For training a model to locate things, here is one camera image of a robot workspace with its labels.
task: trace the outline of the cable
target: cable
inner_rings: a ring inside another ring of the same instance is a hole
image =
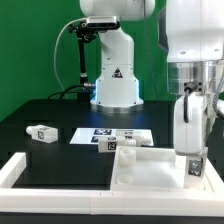
[[[218,100],[219,100],[219,94],[222,90],[223,85],[224,85],[224,70],[222,72],[222,77],[221,77],[221,80],[220,80],[218,87],[215,91],[215,95],[214,95],[213,102],[212,102],[213,110],[216,112],[217,116],[221,119],[224,119],[224,114],[218,110],[217,104],[218,104]]]
[[[81,19],[72,20],[71,22],[67,23],[67,24],[62,28],[61,32],[59,33],[58,38],[57,38],[57,41],[56,41],[56,44],[55,44],[55,48],[54,48],[54,74],[55,74],[55,77],[56,77],[56,79],[57,79],[57,81],[58,81],[58,83],[59,83],[59,85],[61,86],[61,89],[62,89],[63,91],[65,90],[65,88],[64,88],[64,86],[63,86],[63,84],[62,84],[62,82],[61,82],[61,80],[60,80],[60,78],[59,78],[59,76],[58,76],[58,71],[57,71],[57,50],[58,50],[58,45],[59,45],[59,42],[60,42],[60,39],[61,39],[62,34],[64,33],[65,29],[66,29],[69,25],[71,25],[71,24],[73,24],[73,23],[77,23],[77,22],[83,22],[83,21],[85,21],[85,20],[86,20],[86,18],[81,18]]]
[[[65,90],[61,93],[59,99],[63,99],[64,95],[65,95],[68,91],[70,91],[70,90],[72,90],[72,89],[75,89],[75,88],[79,88],[79,87],[84,87],[84,85],[83,85],[83,84],[79,84],[79,85],[73,85],[73,86],[68,87],[67,89],[65,89]]]
[[[50,98],[52,98],[53,96],[56,96],[56,95],[61,95],[63,92],[57,92],[57,93],[53,93],[51,94],[47,99],[49,100]],[[77,94],[78,92],[66,92],[66,94],[70,94],[70,93],[74,93],[74,94]]]
[[[188,118],[188,96],[189,96],[189,89],[186,90],[185,96],[184,96],[184,122],[189,123]]]
[[[145,22],[145,39],[146,39],[146,45],[147,45],[147,49],[148,49],[147,52],[148,52],[148,57],[149,57],[151,77],[152,77],[153,86],[154,86],[154,90],[155,90],[155,94],[156,94],[156,99],[158,101],[159,95],[158,95],[158,90],[157,90],[157,86],[156,86],[156,78],[155,78],[155,72],[154,72],[153,63],[152,63],[151,50],[150,50],[150,46],[149,46],[149,33],[148,33],[148,29],[147,29],[147,16],[146,16],[146,0],[144,0],[144,22]]]
[[[195,82],[187,82],[185,83],[184,87],[184,122],[189,123],[189,117],[188,117],[188,97],[191,93],[195,92],[198,88],[197,83]]]

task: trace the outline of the white compartment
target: white compartment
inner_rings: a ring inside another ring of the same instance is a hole
[[[124,165],[121,162],[124,160],[122,151],[128,149],[136,150],[136,161]],[[111,190],[185,191],[187,190],[183,188],[185,170],[181,166],[177,167],[175,161],[176,155],[173,149],[120,146],[116,151]],[[128,179],[132,178],[132,181],[127,180],[126,184],[121,184],[119,178],[122,176],[128,176]],[[211,191],[212,186],[210,186],[207,175],[205,175],[204,182],[204,190]]]

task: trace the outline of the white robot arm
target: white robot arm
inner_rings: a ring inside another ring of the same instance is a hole
[[[174,110],[174,149],[188,156],[186,182],[203,179],[212,103],[224,71],[223,7],[223,0],[167,0],[168,87],[182,95]]]
[[[140,20],[154,10],[155,0],[80,0],[86,16],[118,20]],[[129,112],[143,104],[139,98],[138,80],[133,74],[134,42],[121,28],[99,34],[102,52],[102,72],[96,81],[92,109],[105,112]]]

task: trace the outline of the black cable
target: black cable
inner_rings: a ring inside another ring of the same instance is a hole
[[[195,82],[187,82],[185,83],[184,87],[184,122],[189,123],[189,117],[188,117],[188,97],[191,93],[195,92],[198,88],[197,83]]]
[[[72,90],[72,89],[75,89],[75,88],[79,88],[79,87],[84,87],[84,85],[83,85],[83,84],[78,84],[78,85],[73,85],[73,86],[68,87],[67,89],[65,89],[65,90],[61,93],[59,99],[63,99],[64,95],[65,95],[68,91],[70,91],[70,90]]]
[[[57,93],[53,93],[53,94],[51,94],[47,99],[50,99],[50,98],[52,98],[53,96],[56,96],[56,95],[61,95],[63,92],[57,92]],[[70,93],[74,93],[74,94],[77,94],[78,93],[78,91],[77,92],[66,92],[66,94],[70,94]]]
[[[189,96],[189,89],[186,90],[185,96],[184,96],[184,122],[189,123],[188,118],[188,96]]]

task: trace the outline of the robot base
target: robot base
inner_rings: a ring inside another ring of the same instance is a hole
[[[129,107],[107,107],[96,104],[93,100],[91,100],[91,109],[103,113],[131,113],[141,111],[143,109],[143,101],[140,101],[138,104]]]

